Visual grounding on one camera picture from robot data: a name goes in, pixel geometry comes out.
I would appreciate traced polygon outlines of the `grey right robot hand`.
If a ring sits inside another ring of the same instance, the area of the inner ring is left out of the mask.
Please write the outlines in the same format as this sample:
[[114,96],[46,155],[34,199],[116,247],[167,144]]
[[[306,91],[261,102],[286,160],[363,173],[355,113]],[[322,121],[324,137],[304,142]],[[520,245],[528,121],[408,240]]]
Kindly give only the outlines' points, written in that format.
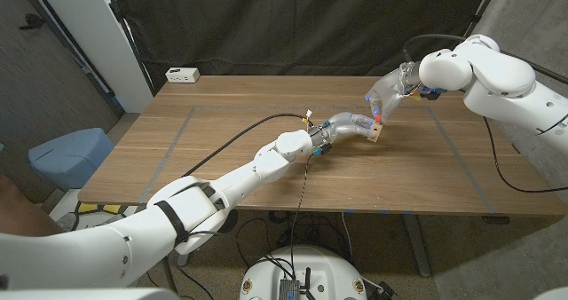
[[365,99],[369,102],[371,113],[375,119],[381,116],[380,122],[388,122],[402,99],[417,91],[422,83],[419,76],[420,65],[420,61],[402,63],[397,69],[381,77],[371,87],[365,95]]

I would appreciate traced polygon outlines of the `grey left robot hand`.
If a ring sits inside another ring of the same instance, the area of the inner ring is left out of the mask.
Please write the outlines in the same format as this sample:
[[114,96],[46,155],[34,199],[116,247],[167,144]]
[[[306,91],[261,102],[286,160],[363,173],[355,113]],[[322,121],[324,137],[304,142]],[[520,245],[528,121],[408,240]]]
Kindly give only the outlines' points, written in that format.
[[342,112],[311,128],[308,134],[312,140],[313,154],[323,155],[331,149],[336,140],[348,136],[360,135],[376,142],[381,129],[382,125],[373,118]]

